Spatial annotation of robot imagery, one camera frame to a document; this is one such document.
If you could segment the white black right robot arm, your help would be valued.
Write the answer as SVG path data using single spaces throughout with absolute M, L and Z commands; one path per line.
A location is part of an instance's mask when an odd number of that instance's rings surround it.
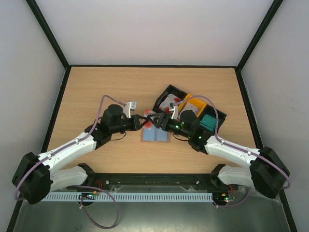
M 195 151 L 215 155 L 238 165 L 231 167 L 222 164 L 212 171 L 211 185 L 215 189 L 222 189 L 225 185 L 247 186 L 274 199 L 290 175 L 272 148 L 249 148 L 226 141 L 201 126 L 191 110 L 181 114 L 180 120 L 165 113 L 148 115 L 147 118 L 159 129 L 188 138 L 189 145 Z

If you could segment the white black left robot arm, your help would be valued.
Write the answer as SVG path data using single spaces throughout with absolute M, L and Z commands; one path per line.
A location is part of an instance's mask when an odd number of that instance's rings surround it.
M 69 181 L 65 176 L 57 182 L 52 176 L 78 157 L 111 141 L 113 134 L 139 131 L 148 119 L 131 114 L 132 110 L 128 104 L 125 107 L 111 104 L 104 112 L 99 111 L 93 124 L 71 141 L 38 155 L 33 152 L 25 154 L 12 178 L 15 186 L 14 199 L 36 204 L 52 190 L 82 184 L 87 179 L 87 172 L 81 167 L 78 167 L 79 174 L 83 176 L 81 181 L 76 177 Z

